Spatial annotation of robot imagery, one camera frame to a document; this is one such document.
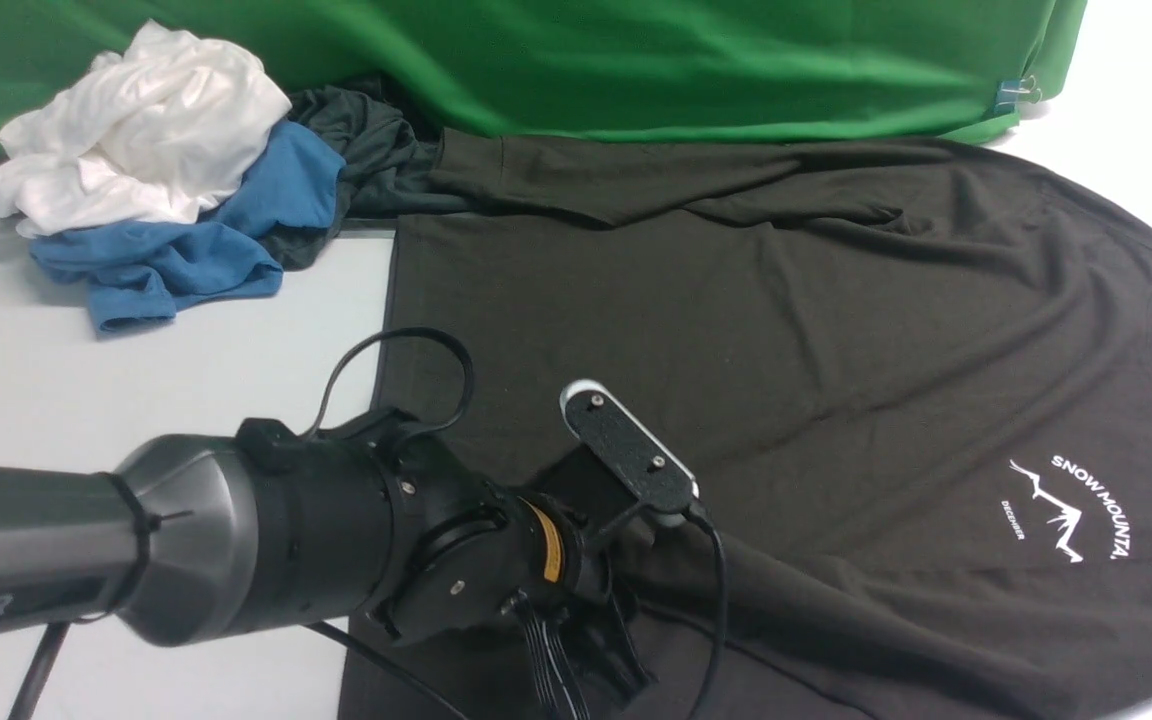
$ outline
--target black t-shirt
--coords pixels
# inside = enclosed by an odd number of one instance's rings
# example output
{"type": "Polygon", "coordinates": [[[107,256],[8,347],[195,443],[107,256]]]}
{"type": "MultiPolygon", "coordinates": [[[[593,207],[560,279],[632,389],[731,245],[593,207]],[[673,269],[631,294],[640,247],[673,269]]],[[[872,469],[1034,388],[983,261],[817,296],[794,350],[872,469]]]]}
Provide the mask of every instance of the black t-shirt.
{"type": "MultiPolygon", "coordinates": [[[[448,132],[433,182],[502,209],[399,225],[389,325],[456,334],[480,372],[452,448],[525,482],[573,446],[556,395],[589,377],[695,470],[733,544],[710,717],[1089,719],[1152,696],[1146,225],[942,141],[448,132]]],[[[435,416],[458,382],[396,343],[380,401],[435,416]]],[[[703,536],[620,566],[704,624],[703,536]]],[[[683,715],[705,638],[635,631],[666,670],[624,717],[683,715]]],[[[521,650],[492,642],[397,655],[471,717],[539,717],[521,650]]],[[[369,708],[440,717],[351,662],[342,717],[369,708]]]]}

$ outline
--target mountain graphic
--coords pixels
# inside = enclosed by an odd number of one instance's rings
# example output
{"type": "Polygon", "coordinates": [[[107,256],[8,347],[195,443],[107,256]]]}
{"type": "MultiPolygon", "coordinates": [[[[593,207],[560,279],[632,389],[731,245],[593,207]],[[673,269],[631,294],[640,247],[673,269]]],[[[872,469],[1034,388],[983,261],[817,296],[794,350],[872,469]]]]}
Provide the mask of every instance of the mountain graphic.
{"type": "Polygon", "coordinates": [[[1056,506],[1056,509],[1060,510],[1060,515],[1056,515],[1055,518],[1047,520],[1048,525],[1060,523],[1059,529],[1061,530],[1061,536],[1059,541],[1056,541],[1056,550],[1064,552],[1064,554],[1069,556],[1070,562],[1082,562],[1083,555],[1075,552],[1074,548],[1069,546],[1069,541],[1070,538],[1074,538],[1074,530],[1078,529],[1079,521],[1083,520],[1083,510],[1079,510],[1078,507],[1074,507],[1073,505],[1060,500],[1059,497],[1053,497],[1052,493],[1044,491],[1043,478],[1039,477],[1038,473],[1030,473],[1029,470],[1021,468],[1021,465],[1016,465],[1015,460],[1011,461],[1011,470],[1018,471],[1021,475],[1025,475],[1025,477],[1034,484],[1034,500],[1046,500],[1047,502],[1052,502],[1052,505],[1056,506]]]}

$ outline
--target crumpled clothing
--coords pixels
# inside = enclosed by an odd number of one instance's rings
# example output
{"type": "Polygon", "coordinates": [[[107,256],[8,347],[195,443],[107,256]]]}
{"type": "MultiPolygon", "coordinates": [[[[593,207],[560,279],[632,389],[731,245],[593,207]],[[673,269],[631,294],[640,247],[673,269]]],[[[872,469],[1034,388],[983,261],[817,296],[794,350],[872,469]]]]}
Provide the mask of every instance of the crumpled clothing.
{"type": "Polygon", "coordinates": [[[434,190],[429,174],[438,159],[438,129],[412,111],[388,78],[367,74],[291,94],[288,119],[312,129],[346,159],[338,188],[338,218],[326,232],[275,232],[262,245],[288,270],[314,264],[346,219],[462,213],[465,197],[434,190]]]}
{"type": "Polygon", "coordinates": [[[29,252],[52,281],[88,280],[99,334],[166,323],[207,300],[274,295],[283,268],[255,238],[325,228],[344,159],[305,127],[279,123],[242,187],[199,223],[124,220],[37,237],[29,252]]]}
{"type": "Polygon", "coordinates": [[[149,22],[120,56],[0,142],[0,218],[24,237],[142,220],[192,223],[238,190],[291,101],[256,55],[149,22]]]}

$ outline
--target blue cloth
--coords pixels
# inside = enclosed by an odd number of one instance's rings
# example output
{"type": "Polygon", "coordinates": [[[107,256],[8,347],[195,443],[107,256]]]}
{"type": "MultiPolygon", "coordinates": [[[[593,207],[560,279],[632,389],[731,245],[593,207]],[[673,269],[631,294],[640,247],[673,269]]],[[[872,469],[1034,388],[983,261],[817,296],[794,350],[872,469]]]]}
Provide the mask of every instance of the blue cloth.
{"type": "Polygon", "coordinates": [[[343,167],[319,136],[283,121],[238,191],[197,223],[128,220],[35,238],[29,253],[52,281],[88,280],[100,334],[165,323],[207,300],[274,295],[283,268],[256,238],[275,225],[328,227],[343,167]]]}

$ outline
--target green backdrop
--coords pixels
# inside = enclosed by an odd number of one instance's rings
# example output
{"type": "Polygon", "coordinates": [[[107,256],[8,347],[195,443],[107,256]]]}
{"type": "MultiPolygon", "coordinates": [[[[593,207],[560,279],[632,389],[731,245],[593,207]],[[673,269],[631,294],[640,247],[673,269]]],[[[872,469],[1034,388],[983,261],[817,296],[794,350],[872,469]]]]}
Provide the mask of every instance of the green backdrop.
{"type": "Polygon", "coordinates": [[[998,83],[1060,92],[1087,0],[17,0],[0,127],[146,18],[237,41],[287,90],[384,69],[479,135],[987,141],[998,83]]]}

